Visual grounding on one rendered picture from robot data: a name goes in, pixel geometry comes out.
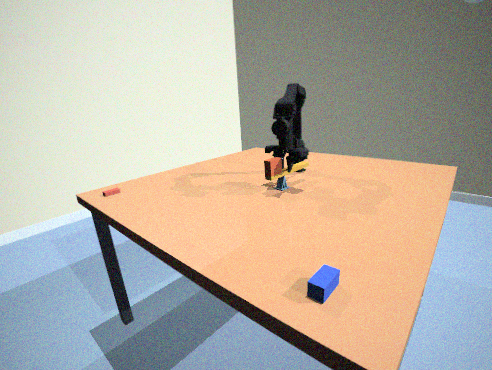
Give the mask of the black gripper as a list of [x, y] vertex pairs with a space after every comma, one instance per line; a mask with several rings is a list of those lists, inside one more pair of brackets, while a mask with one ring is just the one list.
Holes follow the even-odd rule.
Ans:
[[286, 156], [288, 172], [291, 172], [297, 157], [309, 155], [308, 148], [295, 148], [295, 145], [293, 145], [293, 138], [295, 138], [293, 133], [286, 133], [282, 136], [276, 136], [276, 139], [279, 139], [279, 145], [269, 145], [265, 147], [265, 153], [271, 153], [273, 151], [272, 156], [282, 158], [282, 169], [284, 169], [284, 157], [286, 153], [289, 153], [289, 156]]

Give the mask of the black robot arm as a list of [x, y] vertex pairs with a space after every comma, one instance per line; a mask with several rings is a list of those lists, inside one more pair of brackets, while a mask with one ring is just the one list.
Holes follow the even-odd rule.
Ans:
[[272, 124], [272, 132], [277, 136], [293, 133], [295, 135], [295, 138], [293, 138], [295, 148], [306, 148], [302, 139], [301, 122], [301, 107], [305, 102], [305, 98], [305, 88], [297, 83], [289, 84], [284, 97], [277, 101], [274, 108], [273, 119], [277, 118], [277, 120]]

